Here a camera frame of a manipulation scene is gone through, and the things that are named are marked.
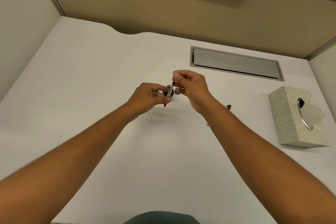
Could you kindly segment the person's right hand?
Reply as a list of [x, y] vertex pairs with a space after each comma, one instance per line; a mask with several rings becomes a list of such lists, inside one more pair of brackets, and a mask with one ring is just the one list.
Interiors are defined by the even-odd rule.
[[173, 72], [173, 81], [176, 81], [175, 88], [186, 89], [186, 97], [196, 112], [203, 115], [215, 98], [208, 90], [205, 77], [190, 70], [176, 70]]

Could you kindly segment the person's left hand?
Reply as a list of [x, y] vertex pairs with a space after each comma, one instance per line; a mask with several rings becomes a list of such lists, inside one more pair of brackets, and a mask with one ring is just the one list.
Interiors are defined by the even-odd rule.
[[150, 97], [164, 96], [163, 92], [168, 90], [166, 86], [157, 83], [141, 83], [123, 105], [128, 120], [133, 121], [138, 116], [150, 111], [155, 106], [151, 105]]

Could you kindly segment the clear ballpoint pen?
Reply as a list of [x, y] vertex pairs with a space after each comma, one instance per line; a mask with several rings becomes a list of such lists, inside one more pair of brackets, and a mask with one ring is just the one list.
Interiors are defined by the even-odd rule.
[[164, 92], [164, 96], [168, 97], [168, 98], [172, 98], [174, 95], [174, 85], [175, 85], [176, 81], [173, 81], [171, 83], [171, 85], [168, 85], [167, 87], [169, 88], [168, 92]]

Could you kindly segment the person's left forearm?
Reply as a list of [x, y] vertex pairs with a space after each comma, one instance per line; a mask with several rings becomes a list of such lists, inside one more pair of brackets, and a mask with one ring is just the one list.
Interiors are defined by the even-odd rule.
[[124, 127], [127, 102], [0, 181], [0, 224], [49, 224], [82, 187]]

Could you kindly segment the person's right forearm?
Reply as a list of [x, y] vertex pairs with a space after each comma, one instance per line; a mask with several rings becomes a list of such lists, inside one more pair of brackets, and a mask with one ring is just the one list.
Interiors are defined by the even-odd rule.
[[278, 224], [336, 224], [336, 196], [320, 180], [214, 97], [199, 106], [243, 181]]

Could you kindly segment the small black round object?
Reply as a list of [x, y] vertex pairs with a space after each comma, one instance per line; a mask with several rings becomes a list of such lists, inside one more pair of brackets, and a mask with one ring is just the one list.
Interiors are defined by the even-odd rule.
[[164, 91], [163, 94], [164, 94], [164, 96], [167, 96], [167, 97], [169, 97], [169, 98], [172, 98], [173, 95], [174, 95], [174, 93], [175, 93], [175, 91], [174, 91], [174, 86], [172, 86], [172, 85], [167, 85], [167, 88], [169, 88], [169, 90], [168, 90], [168, 91]]

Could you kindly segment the dark pen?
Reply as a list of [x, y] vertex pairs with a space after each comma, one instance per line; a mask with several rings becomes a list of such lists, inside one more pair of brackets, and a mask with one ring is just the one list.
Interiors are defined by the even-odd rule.
[[222, 104], [215, 104], [211, 105], [210, 108], [207, 109], [206, 115], [204, 116], [207, 126], [210, 126], [209, 118], [210, 121], [213, 121], [214, 119], [216, 121], [227, 121], [228, 120], [228, 113], [230, 112], [232, 105], [222, 105]]

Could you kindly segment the patterned white tissue box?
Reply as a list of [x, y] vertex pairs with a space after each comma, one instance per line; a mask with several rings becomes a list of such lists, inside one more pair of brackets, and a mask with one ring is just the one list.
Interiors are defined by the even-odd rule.
[[310, 131], [300, 117], [298, 98], [316, 105], [309, 90], [282, 86], [270, 93], [268, 97], [280, 145], [303, 148], [330, 146], [322, 121], [314, 126], [313, 131]]

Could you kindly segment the green shirt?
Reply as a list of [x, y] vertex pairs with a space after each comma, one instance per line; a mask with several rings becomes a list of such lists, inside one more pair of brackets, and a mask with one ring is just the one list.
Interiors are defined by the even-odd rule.
[[188, 214], [150, 211], [138, 214], [123, 224], [200, 224], [200, 222]]

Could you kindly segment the white tissue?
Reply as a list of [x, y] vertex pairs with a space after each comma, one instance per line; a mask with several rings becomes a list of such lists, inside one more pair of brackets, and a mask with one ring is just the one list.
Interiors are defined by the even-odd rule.
[[314, 126], [325, 118], [324, 111], [310, 101], [298, 98], [297, 105], [300, 117], [310, 131], [313, 131]]

